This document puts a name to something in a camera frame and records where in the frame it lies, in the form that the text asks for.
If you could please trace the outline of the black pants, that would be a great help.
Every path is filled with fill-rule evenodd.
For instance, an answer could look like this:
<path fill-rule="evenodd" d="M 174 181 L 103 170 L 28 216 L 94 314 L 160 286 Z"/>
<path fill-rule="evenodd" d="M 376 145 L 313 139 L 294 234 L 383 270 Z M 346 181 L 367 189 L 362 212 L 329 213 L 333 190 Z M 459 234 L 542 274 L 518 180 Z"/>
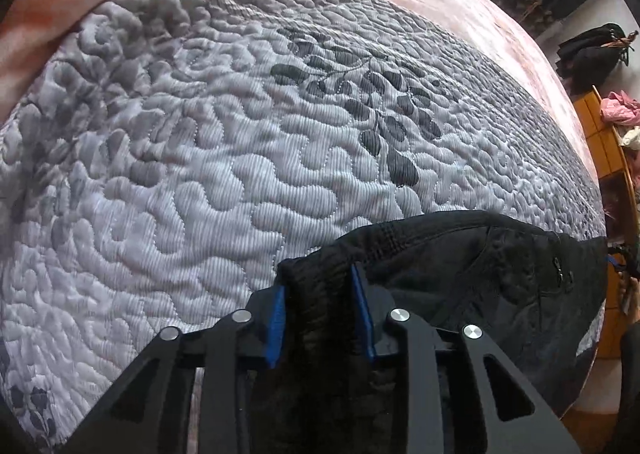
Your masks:
<path fill-rule="evenodd" d="M 334 349 L 349 332 L 352 267 L 431 325 L 480 326 L 557 413 L 577 399 L 596 355 L 606 241 L 486 211 L 443 211 L 363 226 L 279 264 L 284 345 Z"/>

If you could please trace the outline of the pink clothes pile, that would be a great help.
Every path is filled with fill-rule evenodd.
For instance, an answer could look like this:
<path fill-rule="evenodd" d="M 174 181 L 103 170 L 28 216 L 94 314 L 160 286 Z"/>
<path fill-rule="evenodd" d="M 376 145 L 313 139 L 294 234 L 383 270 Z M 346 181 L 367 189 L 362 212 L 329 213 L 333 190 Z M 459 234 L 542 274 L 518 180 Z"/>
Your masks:
<path fill-rule="evenodd" d="M 601 100 L 600 115 L 604 122 L 619 126 L 640 125 L 640 103 L 625 91 L 611 91 Z"/>

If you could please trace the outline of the orange wooden dresser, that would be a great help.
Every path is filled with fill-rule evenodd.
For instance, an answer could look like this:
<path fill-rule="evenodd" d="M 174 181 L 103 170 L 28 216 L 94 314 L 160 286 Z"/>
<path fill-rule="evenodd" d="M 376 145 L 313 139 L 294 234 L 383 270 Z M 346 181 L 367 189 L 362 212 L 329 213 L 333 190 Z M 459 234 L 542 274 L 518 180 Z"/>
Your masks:
<path fill-rule="evenodd" d="M 597 89 L 574 101 L 574 109 L 597 170 L 608 239 L 608 294 L 598 357 L 617 360 L 620 357 L 620 338 L 627 328 L 623 307 L 618 301 L 618 282 L 624 268 L 634 262 L 639 217 L 626 155 L 617 131 L 602 119 L 600 106 L 601 96 Z"/>

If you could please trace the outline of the white clothing on dresser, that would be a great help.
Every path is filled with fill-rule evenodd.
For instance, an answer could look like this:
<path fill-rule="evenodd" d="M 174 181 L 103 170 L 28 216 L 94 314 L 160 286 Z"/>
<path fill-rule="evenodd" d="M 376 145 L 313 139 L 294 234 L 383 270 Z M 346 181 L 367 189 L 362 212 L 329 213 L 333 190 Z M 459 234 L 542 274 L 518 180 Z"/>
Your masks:
<path fill-rule="evenodd" d="M 627 130 L 620 137 L 620 145 L 629 148 L 631 151 L 640 151 L 640 127 L 635 126 Z"/>

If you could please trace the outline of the grey quilted bedspread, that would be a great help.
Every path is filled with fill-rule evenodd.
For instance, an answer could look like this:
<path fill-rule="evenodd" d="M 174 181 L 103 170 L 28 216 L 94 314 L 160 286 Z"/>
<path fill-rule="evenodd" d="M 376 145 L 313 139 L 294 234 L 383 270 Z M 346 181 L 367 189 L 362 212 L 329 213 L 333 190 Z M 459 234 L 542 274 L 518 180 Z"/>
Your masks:
<path fill-rule="evenodd" d="M 386 0 L 106 0 L 1 130 L 5 450 L 63 448 L 165 327 L 383 222 L 502 214 L 605 239 L 601 195 L 493 60 Z M 350 330 L 251 370 L 247 453 L 393 453 Z"/>

